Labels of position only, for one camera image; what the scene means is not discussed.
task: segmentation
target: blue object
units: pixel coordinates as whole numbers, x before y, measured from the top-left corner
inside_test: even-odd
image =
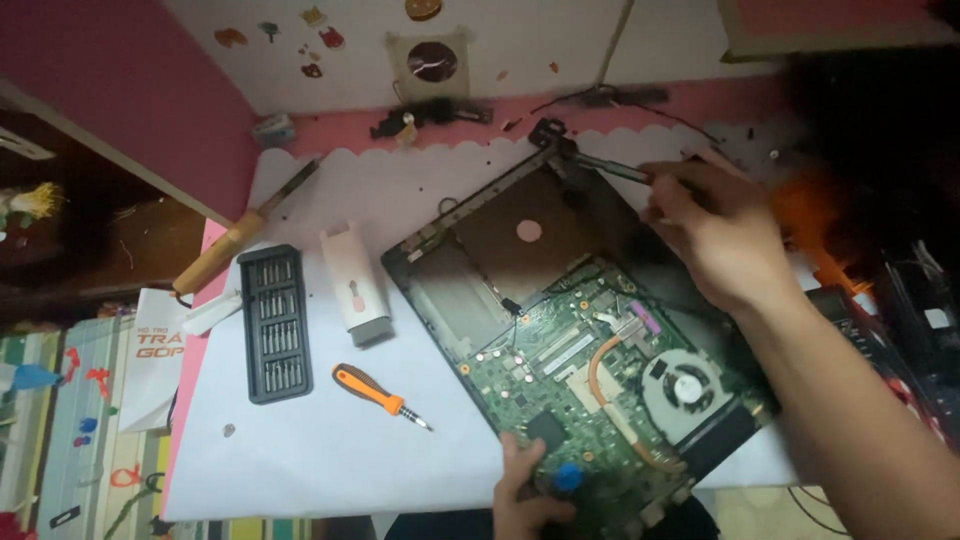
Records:
[[[553,475],[553,486],[557,491],[569,492],[580,487],[584,481],[584,472],[576,463],[564,463]]]
[[[92,433],[97,429],[97,420],[95,418],[84,418],[80,421],[80,433]]]
[[[31,388],[42,388],[43,386],[53,386],[57,384],[62,377],[56,373],[36,366],[34,364],[23,364],[16,367],[13,372],[13,388],[17,390],[30,390]]]

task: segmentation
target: screwdriver bit set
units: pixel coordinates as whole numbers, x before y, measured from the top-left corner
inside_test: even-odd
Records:
[[[257,405],[313,389],[300,252],[290,245],[245,253],[242,273],[247,379]]]

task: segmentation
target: pink circle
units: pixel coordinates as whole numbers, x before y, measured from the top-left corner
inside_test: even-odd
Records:
[[[536,242],[540,239],[541,234],[543,234],[543,229],[540,227],[540,223],[531,219],[524,219],[516,226],[516,235],[524,242]]]

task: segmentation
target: white table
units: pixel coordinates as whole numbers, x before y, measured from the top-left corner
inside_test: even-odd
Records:
[[[752,174],[782,172],[763,162],[775,143],[748,143],[745,127],[727,129],[732,143],[724,146],[725,152],[741,159]],[[757,132],[760,137],[762,129]],[[588,132],[578,142],[595,156],[636,163],[679,159],[684,147],[703,140],[683,127],[652,126],[640,133]],[[524,140],[514,144],[497,139],[489,146],[465,143],[409,153],[369,151],[360,157],[338,150],[327,156],[319,176],[276,211],[286,219],[273,218],[252,247],[289,243],[302,251],[314,390],[293,400],[251,404],[242,314],[217,326],[186,415],[164,518],[325,517],[489,505],[501,472],[500,449],[479,410],[389,280],[385,288],[396,337],[366,351],[353,347],[325,278],[318,234],[352,219],[361,224],[371,256],[378,260],[432,220],[440,199],[462,200],[532,151]],[[265,153],[251,205],[264,200],[298,168],[281,151]],[[646,187],[610,181],[636,209],[646,205]],[[235,263],[227,287],[240,287]],[[337,387],[327,377],[339,362],[357,365],[403,396],[436,432],[392,417]],[[229,438],[223,435],[226,424],[235,427]],[[702,485],[795,482],[781,439],[766,429]]]

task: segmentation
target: orange screwdriver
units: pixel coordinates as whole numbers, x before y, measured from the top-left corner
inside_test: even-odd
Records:
[[[407,420],[417,424],[425,430],[433,431],[433,428],[426,425],[416,412],[403,406],[403,398],[395,396],[384,390],[369,375],[351,366],[350,364],[337,364],[333,366],[333,379],[344,387],[347,392],[358,398],[374,402],[381,405],[390,414],[398,414]]]

